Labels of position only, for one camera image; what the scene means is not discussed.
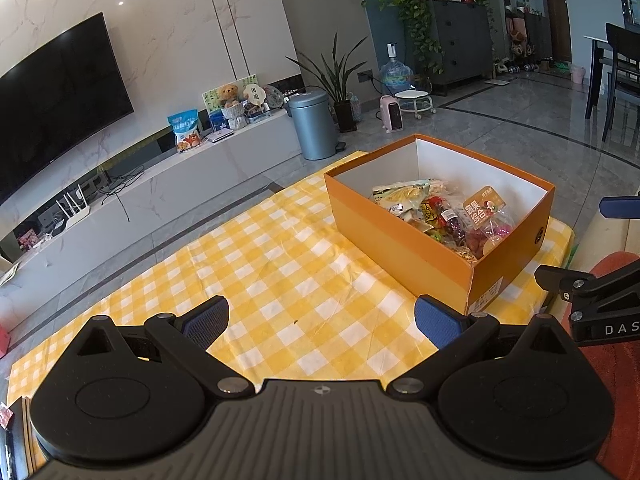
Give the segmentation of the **blue snack bag on console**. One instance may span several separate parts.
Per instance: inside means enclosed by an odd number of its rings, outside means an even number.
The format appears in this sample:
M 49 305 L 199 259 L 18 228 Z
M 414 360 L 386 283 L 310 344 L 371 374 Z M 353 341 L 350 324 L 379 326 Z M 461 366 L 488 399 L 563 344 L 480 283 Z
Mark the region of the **blue snack bag on console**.
M 168 116 L 167 121 L 175 136 L 178 153 L 197 148 L 201 144 L 200 116 L 195 108 Z

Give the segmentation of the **trailing green vine plant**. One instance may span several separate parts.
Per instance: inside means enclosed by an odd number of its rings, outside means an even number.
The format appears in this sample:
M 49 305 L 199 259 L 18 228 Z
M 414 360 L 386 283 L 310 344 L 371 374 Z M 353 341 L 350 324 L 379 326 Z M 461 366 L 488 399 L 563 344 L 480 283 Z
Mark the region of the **trailing green vine plant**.
M 442 54 L 442 46 L 432 36 L 433 0 L 378 0 L 380 9 L 392 8 L 397 11 L 399 21 L 408 37 L 408 47 L 418 72 L 424 76 L 442 73 L 442 62 L 437 57 Z

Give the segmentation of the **white round stool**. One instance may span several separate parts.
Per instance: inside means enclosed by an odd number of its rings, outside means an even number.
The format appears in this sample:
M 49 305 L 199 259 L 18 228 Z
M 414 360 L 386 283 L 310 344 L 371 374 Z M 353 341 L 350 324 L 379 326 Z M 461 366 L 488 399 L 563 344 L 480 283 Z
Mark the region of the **white round stool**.
M 408 89 L 395 94 L 400 111 L 404 115 L 411 115 L 416 120 L 422 118 L 424 114 L 436 113 L 432 96 L 424 90 Z

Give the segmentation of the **tall green potted plant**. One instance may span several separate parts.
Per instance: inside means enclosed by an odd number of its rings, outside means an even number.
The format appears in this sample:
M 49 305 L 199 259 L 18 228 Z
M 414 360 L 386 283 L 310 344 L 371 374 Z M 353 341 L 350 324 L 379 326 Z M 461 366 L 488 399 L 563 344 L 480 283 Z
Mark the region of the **tall green potted plant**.
M 348 133 L 356 130 L 356 122 L 352 116 L 352 104 L 348 90 L 348 82 L 352 74 L 357 73 L 360 68 L 367 64 L 366 61 L 359 63 L 350 62 L 352 55 L 366 42 L 367 36 L 362 37 L 346 52 L 338 52 L 338 35 L 334 34 L 331 48 L 331 57 L 326 58 L 320 55 L 320 62 L 314 60 L 303 53 L 296 51 L 296 58 L 288 60 L 318 80 L 320 88 L 329 96 L 334 110 L 340 133 Z

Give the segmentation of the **pink tissue box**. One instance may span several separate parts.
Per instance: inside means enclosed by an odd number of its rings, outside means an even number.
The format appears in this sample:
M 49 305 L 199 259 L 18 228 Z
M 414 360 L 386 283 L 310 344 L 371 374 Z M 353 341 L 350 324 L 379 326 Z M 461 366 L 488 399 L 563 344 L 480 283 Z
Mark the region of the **pink tissue box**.
M 10 334 L 0 326 L 0 358 L 3 358 L 9 352 L 10 342 Z

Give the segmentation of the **blue water jug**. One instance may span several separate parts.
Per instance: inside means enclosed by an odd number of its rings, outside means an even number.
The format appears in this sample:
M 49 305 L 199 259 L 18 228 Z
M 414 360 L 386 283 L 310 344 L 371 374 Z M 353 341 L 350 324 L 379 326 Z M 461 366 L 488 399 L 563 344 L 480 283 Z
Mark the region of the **blue water jug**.
M 412 69 L 398 60 L 396 46 L 396 42 L 390 42 L 386 46 L 388 62 L 380 71 L 382 85 L 392 96 L 412 89 L 413 80 Z

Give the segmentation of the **orange cardboard box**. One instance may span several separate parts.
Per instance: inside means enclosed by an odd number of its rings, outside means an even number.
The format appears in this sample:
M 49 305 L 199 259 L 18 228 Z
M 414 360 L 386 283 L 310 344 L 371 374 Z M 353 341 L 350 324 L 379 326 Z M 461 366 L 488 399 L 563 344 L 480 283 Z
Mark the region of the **orange cardboard box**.
M 396 217 L 371 200 L 372 188 L 429 180 L 418 209 Z M 477 259 L 457 246 L 439 214 L 485 185 L 504 199 L 513 231 Z M 430 295 L 463 314 L 484 310 L 541 250 L 555 187 L 497 159 L 429 136 L 407 136 L 326 173 L 340 232 L 413 295 Z

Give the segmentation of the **dark dining table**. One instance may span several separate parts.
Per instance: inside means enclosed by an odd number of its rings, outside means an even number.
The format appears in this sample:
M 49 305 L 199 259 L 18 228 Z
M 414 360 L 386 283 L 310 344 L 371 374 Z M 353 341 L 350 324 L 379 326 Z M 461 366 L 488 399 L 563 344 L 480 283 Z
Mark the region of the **dark dining table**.
M 600 89 L 602 84 L 603 67 L 608 65 L 610 60 L 605 56 L 605 52 L 610 50 L 608 42 L 593 36 L 586 36 L 591 41 L 591 64 L 587 106 L 585 110 L 585 120 L 591 118 L 592 112 L 597 108 Z

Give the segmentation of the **yellow checkered tablecloth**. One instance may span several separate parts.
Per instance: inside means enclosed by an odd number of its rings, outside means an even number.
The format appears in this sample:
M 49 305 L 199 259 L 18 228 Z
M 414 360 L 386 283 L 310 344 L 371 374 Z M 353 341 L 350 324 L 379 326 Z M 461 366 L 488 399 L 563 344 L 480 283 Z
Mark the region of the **yellow checkered tablecloth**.
M 31 396 L 89 318 L 139 325 L 215 296 L 230 321 L 210 352 L 253 382 L 388 382 L 435 348 L 416 300 L 337 231 L 322 174 L 300 180 L 187 244 L 17 360 L 8 397 Z

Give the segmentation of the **black television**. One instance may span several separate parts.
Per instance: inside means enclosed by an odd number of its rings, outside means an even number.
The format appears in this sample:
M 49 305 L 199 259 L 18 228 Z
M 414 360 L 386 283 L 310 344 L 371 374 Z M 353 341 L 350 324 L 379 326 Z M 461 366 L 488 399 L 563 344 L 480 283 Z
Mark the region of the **black television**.
M 103 14 L 47 42 L 1 77 L 1 199 L 133 112 Z

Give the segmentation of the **green chips bag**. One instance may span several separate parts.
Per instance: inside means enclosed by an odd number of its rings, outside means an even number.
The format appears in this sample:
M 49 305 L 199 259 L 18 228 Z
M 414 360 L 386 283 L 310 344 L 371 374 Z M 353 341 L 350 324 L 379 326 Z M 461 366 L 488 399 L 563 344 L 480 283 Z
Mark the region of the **green chips bag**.
M 396 217 L 410 210 L 418 209 L 428 195 L 429 180 L 396 182 L 372 188 L 371 200 Z

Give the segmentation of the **white tv console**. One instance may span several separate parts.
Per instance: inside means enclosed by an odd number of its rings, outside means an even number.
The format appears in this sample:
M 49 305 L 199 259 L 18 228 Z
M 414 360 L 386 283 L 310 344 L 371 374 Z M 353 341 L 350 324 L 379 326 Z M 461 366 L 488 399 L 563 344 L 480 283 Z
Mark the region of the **white tv console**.
M 293 119 L 281 110 L 144 170 L 122 192 L 98 200 L 85 219 L 21 258 L 14 277 L 1 286 L 1 326 L 13 330 L 138 240 L 299 153 Z

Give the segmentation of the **teddy bear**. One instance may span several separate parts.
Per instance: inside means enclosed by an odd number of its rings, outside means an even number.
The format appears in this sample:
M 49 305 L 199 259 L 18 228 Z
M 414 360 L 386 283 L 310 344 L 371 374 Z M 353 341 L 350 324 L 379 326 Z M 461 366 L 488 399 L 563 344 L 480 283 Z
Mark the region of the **teddy bear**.
M 221 108 L 229 108 L 239 104 L 239 88 L 236 84 L 225 84 L 217 89 L 218 104 Z

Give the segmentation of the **white wifi router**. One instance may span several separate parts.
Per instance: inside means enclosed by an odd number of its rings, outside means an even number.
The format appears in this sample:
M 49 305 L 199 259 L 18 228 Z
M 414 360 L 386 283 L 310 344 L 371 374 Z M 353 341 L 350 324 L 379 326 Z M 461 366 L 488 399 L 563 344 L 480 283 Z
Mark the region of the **white wifi router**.
M 55 203 L 64 214 L 66 229 L 81 222 L 90 214 L 90 205 L 80 185 L 77 185 L 70 192 L 65 192 Z

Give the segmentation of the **black dining chair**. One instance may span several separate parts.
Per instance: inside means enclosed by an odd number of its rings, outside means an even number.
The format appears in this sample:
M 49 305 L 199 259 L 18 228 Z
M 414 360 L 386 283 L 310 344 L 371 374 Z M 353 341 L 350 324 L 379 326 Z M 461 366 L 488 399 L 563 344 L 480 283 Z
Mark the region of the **black dining chair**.
M 608 80 L 606 94 L 606 114 L 602 141 L 610 132 L 616 100 L 620 99 L 639 107 L 639 55 L 640 39 L 638 32 L 608 23 L 605 25 L 606 40 L 612 49 L 612 70 Z

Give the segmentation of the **pink space heater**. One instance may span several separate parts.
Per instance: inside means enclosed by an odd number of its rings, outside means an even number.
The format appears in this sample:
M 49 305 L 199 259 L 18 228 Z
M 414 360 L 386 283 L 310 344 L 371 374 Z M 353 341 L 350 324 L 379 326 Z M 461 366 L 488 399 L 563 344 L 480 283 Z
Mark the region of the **pink space heater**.
M 380 97 L 380 117 L 386 132 L 397 132 L 404 128 L 400 104 L 394 96 Z

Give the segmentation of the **orange dried fruit bag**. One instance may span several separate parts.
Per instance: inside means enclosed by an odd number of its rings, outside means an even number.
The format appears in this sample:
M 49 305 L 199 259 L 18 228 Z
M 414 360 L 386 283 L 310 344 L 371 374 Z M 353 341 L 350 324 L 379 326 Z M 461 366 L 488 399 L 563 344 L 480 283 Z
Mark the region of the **orange dried fruit bag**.
M 477 259 L 492 252 L 513 231 L 504 199 L 485 185 L 463 203 L 466 244 Z

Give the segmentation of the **grey pedal trash bin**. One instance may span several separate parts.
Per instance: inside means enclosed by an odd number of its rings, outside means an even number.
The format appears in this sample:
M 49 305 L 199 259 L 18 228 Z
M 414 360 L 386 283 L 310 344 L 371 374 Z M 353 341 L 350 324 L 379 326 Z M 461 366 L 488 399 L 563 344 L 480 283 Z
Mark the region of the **grey pedal trash bin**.
M 304 159 L 333 156 L 338 144 L 337 128 L 329 110 L 329 96 L 323 90 L 296 94 L 288 100 Z

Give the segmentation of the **dark grey cabinet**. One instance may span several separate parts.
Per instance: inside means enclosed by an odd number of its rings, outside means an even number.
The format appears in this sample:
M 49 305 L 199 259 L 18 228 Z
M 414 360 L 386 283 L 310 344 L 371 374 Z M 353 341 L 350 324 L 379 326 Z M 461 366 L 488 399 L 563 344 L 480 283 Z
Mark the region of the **dark grey cabinet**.
M 492 72 L 492 44 L 487 12 L 477 3 L 430 2 L 431 38 L 442 49 L 432 60 L 442 70 L 431 76 L 438 91 Z

